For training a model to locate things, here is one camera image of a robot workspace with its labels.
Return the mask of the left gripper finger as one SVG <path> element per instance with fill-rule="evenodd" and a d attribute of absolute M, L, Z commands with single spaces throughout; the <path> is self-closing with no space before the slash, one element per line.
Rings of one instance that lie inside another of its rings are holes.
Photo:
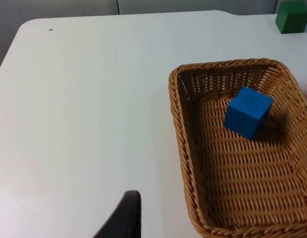
<path fill-rule="evenodd" d="M 95 234 L 96 238 L 141 238 L 141 195 L 137 190 L 123 194 L 117 207 Z"/>

